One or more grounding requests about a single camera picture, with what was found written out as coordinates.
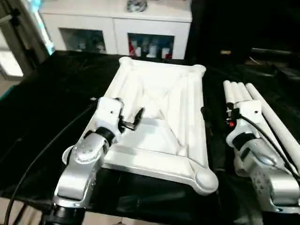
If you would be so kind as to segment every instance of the black table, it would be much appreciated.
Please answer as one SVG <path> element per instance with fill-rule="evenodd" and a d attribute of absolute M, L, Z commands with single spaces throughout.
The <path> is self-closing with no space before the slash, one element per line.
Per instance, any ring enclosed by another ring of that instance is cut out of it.
<path fill-rule="evenodd" d="M 82 52 L 55 52 L 0 101 L 1 196 L 11 196 L 35 156 L 91 104 L 91 97 L 104 95 L 119 68 L 119 58 Z M 163 62 L 189 65 L 181 60 Z M 265 220 L 267 222 L 270 218 L 300 221 L 298 216 L 262 214 L 249 180 L 234 175 L 233 153 L 225 143 L 228 131 L 224 123 L 226 107 L 222 86 L 226 79 L 252 82 L 300 140 L 300 103 L 295 95 L 299 80 L 276 75 L 271 67 L 206 66 L 203 113 L 210 166 L 219 178 L 218 191 L 209 196 L 199 196 L 187 185 L 102 169 L 97 175 L 97 191 L 89 211 L 166 224 L 213 224 L 219 221 L 223 224 L 260 224 L 262 217 L 268 219 Z M 17 194 L 18 200 L 39 210 L 49 208 L 64 168 L 61 155 L 77 141 L 92 114 L 93 111 L 90 111 L 82 116 L 37 161 Z"/>

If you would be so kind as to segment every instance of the white tray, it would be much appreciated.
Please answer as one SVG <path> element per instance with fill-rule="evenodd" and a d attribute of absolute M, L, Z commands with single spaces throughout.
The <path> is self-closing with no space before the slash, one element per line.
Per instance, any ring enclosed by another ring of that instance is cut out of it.
<path fill-rule="evenodd" d="M 201 195 L 218 187 L 209 169 L 203 107 L 205 67 L 181 66 L 122 57 L 105 97 L 121 98 L 125 121 L 145 108 L 136 131 L 126 130 L 111 146 L 104 168 L 188 184 Z M 96 129 L 94 117 L 88 130 Z"/>

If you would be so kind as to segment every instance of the white cylindrical rod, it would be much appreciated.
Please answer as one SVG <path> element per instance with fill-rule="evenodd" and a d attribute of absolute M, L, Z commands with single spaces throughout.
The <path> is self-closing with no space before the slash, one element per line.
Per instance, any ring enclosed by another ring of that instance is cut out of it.
<path fill-rule="evenodd" d="M 258 90 L 253 86 L 253 84 L 248 83 L 246 85 L 247 90 L 253 99 L 260 100 L 262 103 L 262 113 L 269 122 L 270 126 L 273 128 L 277 137 L 281 141 L 282 145 L 285 147 L 286 151 L 291 156 L 293 162 L 297 166 L 298 172 L 300 170 L 300 145 L 293 137 L 291 132 L 286 128 L 280 118 L 272 110 L 269 104 L 264 100 Z"/>
<path fill-rule="evenodd" d="M 224 87 L 224 92 L 225 92 L 225 98 L 226 98 L 226 103 L 235 103 L 234 100 L 234 93 L 231 88 L 230 81 L 224 81 L 223 82 L 223 87 Z"/>
<path fill-rule="evenodd" d="M 243 99 L 244 100 L 252 100 L 251 95 L 249 94 L 249 92 L 246 89 L 246 86 L 242 82 L 238 82 L 238 86 L 240 89 L 240 93 L 243 96 Z"/>
<path fill-rule="evenodd" d="M 235 103 L 243 101 L 244 99 L 242 94 L 240 93 L 238 84 L 236 82 L 231 82 L 231 88 L 234 92 Z"/>

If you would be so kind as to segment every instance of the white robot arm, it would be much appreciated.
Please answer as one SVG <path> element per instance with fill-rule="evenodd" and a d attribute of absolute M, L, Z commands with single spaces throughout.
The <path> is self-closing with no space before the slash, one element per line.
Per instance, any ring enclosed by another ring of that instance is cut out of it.
<path fill-rule="evenodd" d="M 53 209 L 45 217 L 47 224 L 81 224 L 96 182 L 96 174 L 104 163 L 110 146 L 121 139 L 125 128 L 135 130 L 143 108 L 134 123 L 123 121 L 124 104 L 119 99 L 102 97 L 98 101 L 97 129 L 88 131 L 63 154 L 67 164 L 53 196 Z"/>
<path fill-rule="evenodd" d="M 242 169 L 251 178 L 263 211 L 299 214 L 298 172 L 264 120 L 261 101 L 252 100 L 243 83 L 225 81 L 224 90 L 228 121 L 234 127 L 226 142 L 234 148 L 237 174 Z"/>

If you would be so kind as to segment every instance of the glass cabinet door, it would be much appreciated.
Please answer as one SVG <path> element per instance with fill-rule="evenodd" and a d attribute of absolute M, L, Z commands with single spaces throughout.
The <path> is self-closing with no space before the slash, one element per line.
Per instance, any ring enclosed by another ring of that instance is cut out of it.
<path fill-rule="evenodd" d="M 113 21 L 120 55 L 184 59 L 189 23 L 138 19 Z"/>
<path fill-rule="evenodd" d="M 117 54 L 112 18 L 42 14 L 56 50 Z"/>
<path fill-rule="evenodd" d="M 106 53 L 103 32 L 101 30 L 60 28 L 60 33 L 67 50 Z"/>
<path fill-rule="evenodd" d="M 128 33 L 129 55 L 171 59 L 174 36 Z"/>

